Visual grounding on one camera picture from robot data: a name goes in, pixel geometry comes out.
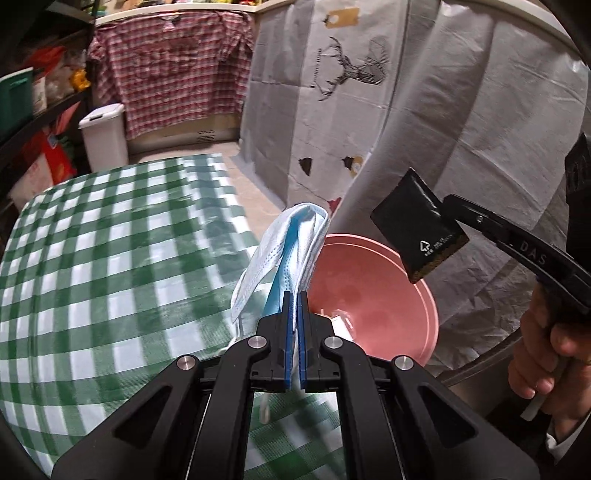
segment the white surgical mask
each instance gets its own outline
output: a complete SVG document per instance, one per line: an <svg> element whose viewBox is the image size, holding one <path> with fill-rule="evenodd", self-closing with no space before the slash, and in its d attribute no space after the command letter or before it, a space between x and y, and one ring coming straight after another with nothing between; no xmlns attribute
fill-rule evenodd
<svg viewBox="0 0 591 480"><path fill-rule="evenodd" d="M278 266L262 316L281 311L283 294L286 291L293 293L290 312L294 351L290 375L297 370L297 293L310 285L329 222L329 214L323 208L313 203L300 203L283 211L269 226L232 293L230 305L235 334L228 347L244 335L241 313L248 299L262 279ZM260 406L261 423L269 422L268 401L269 395L263 395Z"/></svg>

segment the finger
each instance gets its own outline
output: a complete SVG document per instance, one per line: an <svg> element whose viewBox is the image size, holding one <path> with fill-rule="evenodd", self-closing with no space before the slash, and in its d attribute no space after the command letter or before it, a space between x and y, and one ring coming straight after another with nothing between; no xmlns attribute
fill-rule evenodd
<svg viewBox="0 0 591 480"><path fill-rule="evenodd" d="M572 362L548 395L542 411L556 417L582 418L591 410L591 366Z"/></svg>
<svg viewBox="0 0 591 480"><path fill-rule="evenodd" d="M543 329L550 324L550 311L545 297L545 289L539 283L535 285L531 294L530 306L528 308L534 314L536 322Z"/></svg>
<svg viewBox="0 0 591 480"><path fill-rule="evenodd" d="M525 379L530 388L547 395L554 388L554 378L546 370L540 367L533 357L527 352L523 342L515 345L513 350L515 368Z"/></svg>
<svg viewBox="0 0 591 480"><path fill-rule="evenodd" d="M550 333L550 342L560 355L591 363L591 327L564 323L555 325Z"/></svg>
<svg viewBox="0 0 591 480"><path fill-rule="evenodd" d="M527 384L525 378L517 371L515 360L511 360L509 364L509 386L521 398L530 400L535 396L535 390Z"/></svg>
<svg viewBox="0 0 591 480"><path fill-rule="evenodd" d="M521 334L528 353L539 366L552 372L558 365L558 355L552 348L545 330L536 321L532 311L527 310L521 317Z"/></svg>

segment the black packet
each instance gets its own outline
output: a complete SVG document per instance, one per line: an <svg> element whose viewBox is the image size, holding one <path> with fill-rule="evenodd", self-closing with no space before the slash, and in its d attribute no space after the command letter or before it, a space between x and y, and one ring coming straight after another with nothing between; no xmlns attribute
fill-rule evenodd
<svg viewBox="0 0 591 480"><path fill-rule="evenodd" d="M416 283L468 243L464 230L441 213L441 201L409 168L370 218L400 254Z"/></svg>
<svg viewBox="0 0 591 480"><path fill-rule="evenodd" d="M566 252L591 271L591 137L581 133L564 159L569 230Z"/></svg>

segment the shirt sleeve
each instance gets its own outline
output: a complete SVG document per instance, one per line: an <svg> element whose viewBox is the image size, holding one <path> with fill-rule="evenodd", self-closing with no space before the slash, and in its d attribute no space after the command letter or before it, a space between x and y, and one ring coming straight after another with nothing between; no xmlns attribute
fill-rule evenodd
<svg viewBox="0 0 591 480"><path fill-rule="evenodd" d="M566 452L569 451L569 448L571 448L574 441L583 431L585 424L589 420L589 416L591 416L591 413L587 415L587 417L581 422L581 425L579 425L573 433L571 433L560 443L557 442L556 438L554 437L554 424L552 422L550 423L550 427L546 433L546 449L552 455L552 457L554 457L554 463L557 463L563 456L565 456Z"/></svg>

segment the table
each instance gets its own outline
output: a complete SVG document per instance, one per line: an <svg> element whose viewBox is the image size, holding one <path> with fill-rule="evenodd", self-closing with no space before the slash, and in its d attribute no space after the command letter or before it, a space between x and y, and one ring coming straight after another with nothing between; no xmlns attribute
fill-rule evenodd
<svg viewBox="0 0 591 480"><path fill-rule="evenodd" d="M0 264L0 408L43 471L174 358L228 344L255 249L217 154L86 175L29 202ZM261 424L255 398L245 478L344 475L333 394L270 405Z"/></svg>

